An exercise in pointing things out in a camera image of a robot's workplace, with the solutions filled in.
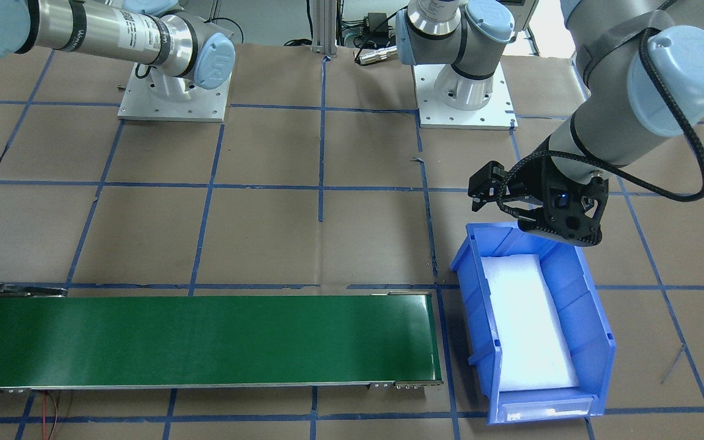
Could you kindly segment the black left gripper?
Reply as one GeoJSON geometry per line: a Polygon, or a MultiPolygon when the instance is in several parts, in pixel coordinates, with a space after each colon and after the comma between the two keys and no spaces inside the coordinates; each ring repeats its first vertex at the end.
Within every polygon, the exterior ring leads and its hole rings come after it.
{"type": "Polygon", "coordinates": [[[575,247],[593,247],[603,240],[601,217],[608,200],[608,181],[592,177],[582,184],[564,175],[552,157],[576,159],[576,154],[537,150],[521,159],[509,171],[489,161],[469,178],[467,196],[471,211],[478,212],[508,192],[514,198],[530,197],[534,209],[501,210],[517,218],[524,233],[575,247]]]}

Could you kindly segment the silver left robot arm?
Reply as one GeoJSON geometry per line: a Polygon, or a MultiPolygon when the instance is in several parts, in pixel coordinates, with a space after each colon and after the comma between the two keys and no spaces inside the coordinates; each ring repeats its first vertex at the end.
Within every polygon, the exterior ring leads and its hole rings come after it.
{"type": "Polygon", "coordinates": [[[487,204],[525,233],[576,247],[601,242],[609,176],[679,202],[704,198],[704,1],[563,1],[565,27],[590,96],[510,170],[491,161],[469,179],[472,211],[487,204]],[[684,136],[701,188],[681,195],[624,167],[684,136]]]}

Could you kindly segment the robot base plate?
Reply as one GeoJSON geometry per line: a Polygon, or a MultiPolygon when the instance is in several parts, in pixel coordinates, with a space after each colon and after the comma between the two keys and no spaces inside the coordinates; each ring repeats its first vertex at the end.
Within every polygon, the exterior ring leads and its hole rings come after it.
{"type": "Polygon", "coordinates": [[[215,89],[201,89],[192,81],[166,77],[155,69],[148,77],[137,78],[133,68],[118,117],[140,122],[222,123],[229,86],[227,79],[215,89]]]}
{"type": "Polygon", "coordinates": [[[483,80],[438,64],[414,66],[413,75],[422,128],[508,130],[519,125],[501,64],[483,80]]]}

